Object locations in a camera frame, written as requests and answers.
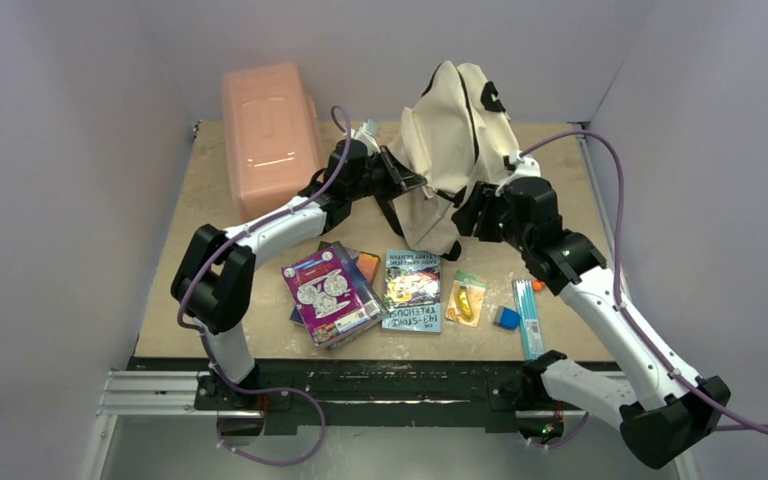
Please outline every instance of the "storage box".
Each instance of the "storage box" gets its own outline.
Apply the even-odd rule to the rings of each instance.
[[[241,222],[281,207],[324,166],[313,102],[291,63],[222,77],[231,196]]]

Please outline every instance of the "table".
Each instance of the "table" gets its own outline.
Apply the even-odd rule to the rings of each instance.
[[[567,131],[566,124],[513,125],[521,147],[550,135]],[[386,144],[399,131],[398,123],[384,122],[377,139]],[[331,152],[341,133],[330,123],[320,123],[323,154]],[[576,140],[564,138],[535,153],[543,176],[558,192],[558,208],[565,226],[587,235],[608,256],[607,241],[594,195]],[[193,144],[190,164],[175,208],[169,235],[151,288],[137,357],[205,357],[192,331],[175,323],[177,303],[169,288],[193,232],[205,223],[225,228],[240,223],[231,200],[225,160],[223,124],[201,122]],[[293,301],[280,269],[313,251],[321,240],[379,255],[388,248],[406,248],[395,235],[371,198],[356,202],[352,215],[321,238],[304,241],[264,264],[256,273],[251,304],[243,320],[246,339],[257,358],[339,358],[357,360],[522,360],[520,332],[493,325],[496,307],[514,307],[511,280],[530,278],[518,252],[506,244],[461,240],[463,253],[457,262],[443,260],[443,302],[449,297],[454,273],[464,269],[485,275],[488,288],[477,328],[443,320],[440,334],[392,332],[379,327],[333,351],[317,349],[306,330],[288,320]],[[383,272],[375,290],[383,296]],[[566,353],[579,361],[610,361],[611,355],[590,328],[559,298],[548,291],[537,294],[538,314],[547,349]]]

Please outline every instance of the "orange box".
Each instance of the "orange box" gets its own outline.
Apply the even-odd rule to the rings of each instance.
[[[292,63],[224,75],[222,104],[231,196],[248,222],[287,203],[324,165],[316,112]]]

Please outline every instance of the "beige backpack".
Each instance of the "beige backpack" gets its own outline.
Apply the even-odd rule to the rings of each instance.
[[[408,246],[456,260],[454,214],[477,181],[500,183],[518,144],[493,82],[481,67],[443,62],[416,105],[402,111],[401,131],[388,148],[427,185],[379,202],[390,226]]]

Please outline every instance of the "cable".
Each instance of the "cable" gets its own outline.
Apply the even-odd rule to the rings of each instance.
[[[520,157],[525,157],[526,155],[537,150],[538,148],[544,145],[547,145],[549,143],[552,143],[555,140],[558,140],[564,137],[573,136],[573,135],[588,136],[601,142],[602,145],[604,145],[605,148],[608,150],[608,153],[611,154],[611,157],[613,158],[614,164],[617,169],[617,189],[619,190],[619,199],[617,201],[617,223],[614,226],[613,289],[614,289],[614,301],[619,307],[620,314],[622,314],[622,317],[628,323],[629,327],[631,327],[631,329],[634,330],[634,333],[638,336],[638,338],[640,338],[640,340],[643,341],[644,344],[646,344],[646,346],[649,348],[652,354],[655,355],[655,357],[664,366],[664,368],[666,368],[668,372],[671,372],[673,374],[673,377],[677,382],[679,382],[683,387],[688,389],[694,395],[699,397],[700,400],[708,404],[711,408],[713,408],[714,410],[720,412],[721,414],[731,418],[732,420],[738,423],[738,425],[717,426],[715,430],[721,431],[721,432],[755,430],[759,433],[763,433],[764,435],[768,435],[768,424],[761,424],[761,423],[754,422],[752,420],[749,420],[735,413],[729,408],[726,408],[723,405],[720,405],[719,403],[717,403],[716,400],[706,395],[702,390],[699,390],[698,388],[696,388],[696,386],[693,385],[693,383],[691,383],[684,376],[682,376],[681,373],[678,372],[675,366],[670,362],[669,358],[667,358],[667,356],[664,355],[660,351],[660,349],[658,349],[658,347],[655,345],[655,342],[653,342],[652,339],[649,338],[648,335],[646,335],[646,332],[644,332],[643,329],[640,328],[640,325],[637,324],[637,321],[631,316],[631,313],[629,313],[629,311],[625,308],[624,306],[625,303],[622,300],[621,285],[620,285],[620,267],[622,265],[621,248],[620,248],[620,245],[622,245],[622,242],[620,241],[620,234],[622,233],[622,217],[623,217],[623,208],[625,206],[625,177],[623,176],[623,169],[622,169],[622,164],[620,164],[619,155],[617,155],[617,151],[614,149],[611,143],[606,138],[599,135],[598,133],[590,132],[587,130],[573,130],[573,131],[563,132],[557,135],[553,135],[549,138],[543,139],[535,143],[534,145],[520,152]]]
[[[342,114],[343,119],[345,120],[345,125],[351,125],[351,120],[349,119],[349,114],[346,112],[346,110],[343,107],[340,107],[338,105],[331,107],[331,118],[334,119],[334,122],[337,124],[337,128],[340,128],[341,131],[343,131],[346,134],[346,142],[345,142],[345,145],[343,145],[343,151],[340,154],[340,162],[337,164],[337,168],[334,169],[334,173],[331,174],[331,177],[328,178],[325,184],[322,185],[322,187],[319,190],[317,190],[313,195],[311,195],[310,198],[300,203],[299,205],[296,205],[293,208],[293,210],[301,210],[307,205],[309,205],[311,202],[315,201],[317,198],[322,196],[322,194],[325,193],[325,191],[328,190],[329,187],[331,187],[331,184],[334,183],[334,180],[340,174],[340,171],[343,169],[343,165],[346,163],[346,159],[349,156],[349,146],[351,144],[351,129],[342,128],[342,126],[340,125],[340,122],[337,120],[337,117],[335,115],[335,111],[337,110],[339,110],[340,113]],[[238,393],[242,393],[244,395],[260,395],[260,394],[266,394],[266,393],[290,392],[296,395],[300,395],[301,397],[304,397],[304,399],[310,402],[311,405],[313,405],[313,407],[316,409],[316,413],[319,414],[319,421],[320,421],[319,438],[316,440],[316,443],[313,445],[313,447],[311,447],[310,450],[308,450],[305,454],[301,455],[300,457],[294,458],[292,460],[269,460],[266,458],[258,457],[256,455],[252,455],[248,452],[244,452],[242,450],[237,449],[236,447],[231,447],[222,438],[221,431],[217,430],[217,432],[219,432],[220,434],[219,444],[221,446],[224,446],[230,452],[240,455],[241,457],[248,458],[249,460],[262,463],[264,465],[271,465],[276,467],[286,467],[290,465],[297,465],[299,463],[304,462],[308,458],[312,457],[313,454],[316,453],[317,450],[319,450],[319,447],[322,446],[322,442],[325,440],[325,412],[322,411],[322,407],[307,392],[303,392],[297,388],[276,387],[276,388],[261,388],[257,390],[249,390],[249,389],[240,387],[239,385],[231,381],[230,378],[228,378],[228,376],[222,370],[222,367],[217,363],[216,357],[214,356],[213,352],[210,350],[210,345],[207,343],[207,337],[205,336],[204,328],[200,327],[199,325],[194,325],[194,324],[185,322],[184,315],[187,312],[187,304],[190,302],[190,299],[193,296],[193,292],[195,291],[196,285],[198,285],[199,282],[201,282],[205,274],[210,270],[211,265],[213,265],[213,263],[216,262],[216,260],[220,256],[222,256],[222,254],[226,250],[228,250],[232,245],[236,244],[241,239],[251,235],[252,232],[262,227],[263,225],[269,222],[272,222],[274,220],[277,220],[285,215],[289,215],[290,213],[292,213],[290,209],[285,208],[283,210],[279,210],[270,215],[267,215],[257,220],[256,222],[254,222],[249,227],[248,230],[243,230],[237,235],[234,235],[233,237],[229,238],[225,243],[223,243],[219,248],[217,248],[216,251],[213,252],[213,255],[211,255],[204,262],[204,264],[201,266],[198,272],[196,272],[195,276],[193,276],[192,282],[190,282],[190,286],[187,288],[187,291],[184,293],[184,296],[181,298],[181,304],[178,307],[178,314],[177,314],[178,325],[180,325],[183,328],[195,330],[199,333],[199,336],[201,337],[202,346],[204,346],[204,350],[205,352],[207,352],[207,358],[210,361],[210,365],[212,366],[213,371],[216,372],[216,375],[219,376],[219,378],[221,378],[222,381],[225,382],[228,385],[228,387],[231,388],[231,390]]]

